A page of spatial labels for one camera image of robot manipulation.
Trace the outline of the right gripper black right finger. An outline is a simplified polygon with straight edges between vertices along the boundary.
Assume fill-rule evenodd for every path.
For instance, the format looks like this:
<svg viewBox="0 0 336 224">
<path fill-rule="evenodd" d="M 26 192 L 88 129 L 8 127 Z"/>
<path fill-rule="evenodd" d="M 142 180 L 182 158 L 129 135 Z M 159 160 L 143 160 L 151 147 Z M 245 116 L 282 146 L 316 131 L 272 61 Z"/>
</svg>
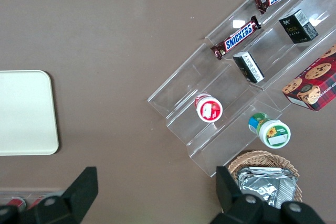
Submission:
<svg viewBox="0 0 336 224">
<path fill-rule="evenodd" d="M 243 194 L 225 166 L 216 168 L 216 193 L 223 212 L 212 223 L 261 223 L 263 202 Z"/>
</svg>

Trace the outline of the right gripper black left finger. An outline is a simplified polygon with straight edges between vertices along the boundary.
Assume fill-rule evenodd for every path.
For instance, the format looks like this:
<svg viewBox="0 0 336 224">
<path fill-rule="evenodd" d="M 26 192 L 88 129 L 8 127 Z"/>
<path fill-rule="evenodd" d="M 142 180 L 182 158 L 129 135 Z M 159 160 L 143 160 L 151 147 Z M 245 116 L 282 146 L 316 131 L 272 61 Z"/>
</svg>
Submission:
<svg viewBox="0 0 336 224">
<path fill-rule="evenodd" d="M 86 167 L 60 196 L 48 196 L 29 210 L 29 223 L 81 223 L 97 194 L 97 168 Z"/>
</svg>

